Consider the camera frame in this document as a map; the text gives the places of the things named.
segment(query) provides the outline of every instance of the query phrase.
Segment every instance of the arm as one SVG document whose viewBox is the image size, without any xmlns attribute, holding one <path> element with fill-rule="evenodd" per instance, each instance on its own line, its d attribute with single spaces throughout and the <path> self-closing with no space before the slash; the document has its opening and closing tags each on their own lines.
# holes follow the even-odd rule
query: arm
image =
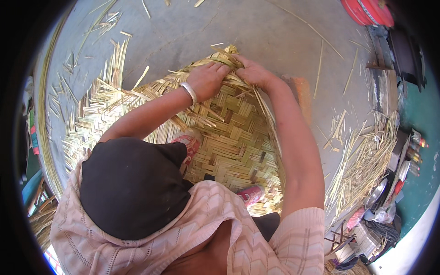
<svg viewBox="0 0 440 275">
<path fill-rule="evenodd" d="M 214 62 L 194 68 L 187 83 L 196 93 L 197 101 L 203 102 L 218 94 L 221 81 L 229 70 L 227 65 Z M 173 115 L 191 105 L 190 95 L 180 87 L 125 114 L 105 131 L 99 142 L 126 136 L 144 139 Z"/>
<path fill-rule="evenodd" d="M 308 207 L 324 209 L 324 176 L 315 138 L 305 122 L 289 86 L 261 65 L 234 55 L 243 63 L 237 75 L 262 88 L 269 96 L 282 149 L 286 188 L 281 220 Z"/>
</svg>

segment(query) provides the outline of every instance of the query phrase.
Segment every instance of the red shoe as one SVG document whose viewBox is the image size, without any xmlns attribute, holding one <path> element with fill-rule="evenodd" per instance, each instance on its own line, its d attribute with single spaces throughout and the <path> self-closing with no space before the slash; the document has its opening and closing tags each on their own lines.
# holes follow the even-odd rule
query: red shoe
<svg viewBox="0 0 440 275">
<path fill-rule="evenodd" d="M 202 135 L 197 130 L 188 130 L 185 132 L 180 132 L 178 136 L 172 140 L 173 142 L 181 142 L 185 144 L 187 147 L 187 157 L 183 161 L 186 165 L 189 165 L 195 155 L 197 153 L 198 148 L 200 147 L 200 143 L 202 140 Z"/>
<path fill-rule="evenodd" d="M 238 192 L 237 195 L 243 199 L 245 206 L 247 207 L 258 202 L 265 193 L 266 191 L 264 190 L 264 187 L 261 185 L 256 185 Z"/>
</svg>

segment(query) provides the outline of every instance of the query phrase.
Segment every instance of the silver bangle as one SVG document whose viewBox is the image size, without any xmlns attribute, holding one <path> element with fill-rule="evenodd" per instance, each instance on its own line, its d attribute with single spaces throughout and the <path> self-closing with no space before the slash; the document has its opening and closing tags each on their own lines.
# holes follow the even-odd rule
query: silver bangle
<svg viewBox="0 0 440 275">
<path fill-rule="evenodd" d="M 187 82 L 180 83 L 180 86 L 183 86 L 185 88 L 185 90 L 188 92 L 188 94 L 190 94 L 190 96 L 193 100 L 192 106 L 195 106 L 197 104 L 197 95 L 195 94 L 193 88 Z"/>
</svg>

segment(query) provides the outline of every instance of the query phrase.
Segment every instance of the pink knit sweater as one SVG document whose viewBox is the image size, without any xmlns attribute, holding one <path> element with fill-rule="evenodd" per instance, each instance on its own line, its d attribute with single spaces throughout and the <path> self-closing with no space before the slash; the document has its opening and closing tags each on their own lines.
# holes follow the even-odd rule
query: pink knit sweater
<svg viewBox="0 0 440 275">
<path fill-rule="evenodd" d="M 175 259 L 232 220 L 228 274 L 322 274 L 324 211 L 288 215 L 269 243 L 236 194 L 215 181 L 194 185 L 182 213 L 163 229 L 137 241 L 103 232 L 80 203 L 82 161 L 72 171 L 56 211 L 51 242 L 66 274 L 161 274 Z"/>
</svg>

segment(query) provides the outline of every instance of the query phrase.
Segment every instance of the white wall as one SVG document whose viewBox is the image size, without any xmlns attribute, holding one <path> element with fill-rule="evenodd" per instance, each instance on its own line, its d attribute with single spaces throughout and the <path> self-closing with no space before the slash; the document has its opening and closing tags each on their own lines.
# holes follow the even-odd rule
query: white wall
<svg viewBox="0 0 440 275">
<path fill-rule="evenodd" d="M 428 238 L 433 226 L 439 203 L 440 188 L 437 189 L 425 213 L 423 213 L 408 234 L 397 243 L 396 247 L 391 248 L 385 255 L 368 266 L 371 273 L 374 275 L 405 275 L 409 272 L 425 245 L 426 238 Z"/>
</svg>

